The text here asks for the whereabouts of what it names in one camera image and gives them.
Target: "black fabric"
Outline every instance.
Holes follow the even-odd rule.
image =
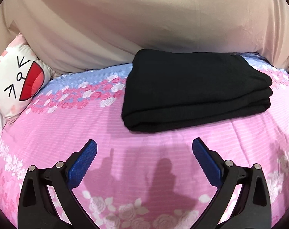
[[[125,90],[131,131],[159,132],[266,111],[271,78],[229,53],[140,50]]]

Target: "bed sheet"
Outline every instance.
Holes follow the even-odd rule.
[[[122,122],[132,64],[52,80],[14,125],[4,128],[0,208],[17,226],[28,166],[49,168],[93,139],[97,156],[73,191],[101,229],[189,229],[216,192],[192,154],[193,139],[201,137],[223,159],[240,166],[262,165],[275,224],[289,207],[289,75],[254,54],[243,56],[273,80],[266,112],[156,134],[131,133]],[[171,89],[171,81],[165,80],[164,88]],[[49,190],[61,219],[68,221],[54,189]],[[238,192],[239,188],[221,221],[229,218]]]

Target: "blue gripper pad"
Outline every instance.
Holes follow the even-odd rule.
[[[209,183],[214,187],[221,187],[223,184],[222,171],[209,154],[208,147],[206,145],[203,145],[200,138],[196,138],[192,142],[192,152],[196,157],[197,161],[199,162]]]
[[[80,185],[96,155],[97,143],[92,140],[88,143],[80,157],[75,161],[73,166],[68,171],[67,186],[70,190]]]

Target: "cartoon mouth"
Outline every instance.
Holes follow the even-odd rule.
[[[33,61],[30,70],[25,78],[25,82],[23,83],[23,89],[20,94],[20,101],[29,100],[32,96],[34,96],[42,87],[45,80],[44,71],[38,65],[37,62]]]

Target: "folded black pants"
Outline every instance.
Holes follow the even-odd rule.
[[[229,53],[140,50],[125,90],[131,131],[159,132],[266,111],[271,78]]]

